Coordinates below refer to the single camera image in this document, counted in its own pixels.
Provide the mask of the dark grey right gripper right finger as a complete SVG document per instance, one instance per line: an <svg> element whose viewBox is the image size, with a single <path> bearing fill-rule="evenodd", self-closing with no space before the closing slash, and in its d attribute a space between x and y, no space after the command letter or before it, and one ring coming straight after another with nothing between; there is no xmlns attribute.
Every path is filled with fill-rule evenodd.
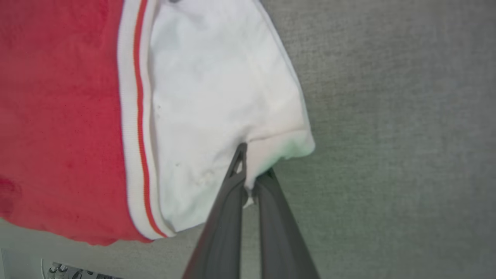
<svg viewBox="0 0 496 279"><path fill-rule="evenodd" d="M262 279L320 279L273 169L255 180Z"/></svg>

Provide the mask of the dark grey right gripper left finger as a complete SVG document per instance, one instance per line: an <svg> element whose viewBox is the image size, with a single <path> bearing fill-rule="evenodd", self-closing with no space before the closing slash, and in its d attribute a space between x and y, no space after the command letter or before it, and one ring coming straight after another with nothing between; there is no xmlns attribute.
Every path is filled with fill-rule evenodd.
<svg viewBox="0 0 496 279"><path fill-rule="evenodd" d="M239 279L246 151L237 147L182 279Z"/></svg>

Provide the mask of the red and white jersey garment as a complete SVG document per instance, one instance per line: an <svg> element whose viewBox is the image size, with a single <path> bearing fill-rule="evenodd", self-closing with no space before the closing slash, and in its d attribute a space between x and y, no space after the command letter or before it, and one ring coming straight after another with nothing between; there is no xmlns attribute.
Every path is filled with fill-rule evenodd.
<svg viewBox="0 0 496 279"><path fill-rule="evenodd" d="M315 149L260 0L0 0L0 217L92 245L206 221L234 152L246 187Z"/></svg>

